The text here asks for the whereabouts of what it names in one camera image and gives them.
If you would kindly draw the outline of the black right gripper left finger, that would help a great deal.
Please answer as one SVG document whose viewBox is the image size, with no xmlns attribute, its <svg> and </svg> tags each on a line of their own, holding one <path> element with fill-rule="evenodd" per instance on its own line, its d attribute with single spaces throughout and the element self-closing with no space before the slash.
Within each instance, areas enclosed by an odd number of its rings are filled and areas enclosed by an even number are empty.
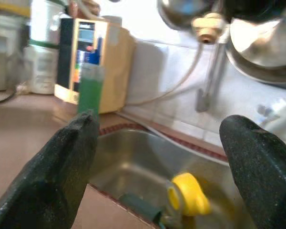
<svg viewBox="0 0 286 229">
<path fill-rule="evenodd" d="M 59 129 L 0 198 L 0 229 L 69 229 L 90 179 L 99 122 L 93 111 Z"/>
</svg>

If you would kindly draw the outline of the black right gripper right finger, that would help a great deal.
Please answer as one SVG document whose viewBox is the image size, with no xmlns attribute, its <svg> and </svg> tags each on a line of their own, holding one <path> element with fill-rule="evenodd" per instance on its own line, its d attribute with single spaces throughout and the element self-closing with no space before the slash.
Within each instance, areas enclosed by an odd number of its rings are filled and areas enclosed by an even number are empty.
<svg viewBox="0 0 286 229">
<path fill-rule="evenodd" d="M 220 124 L 234 182 L 258 229 L 286 229 L 286 144 L 241 115 Z"/>
</svg>

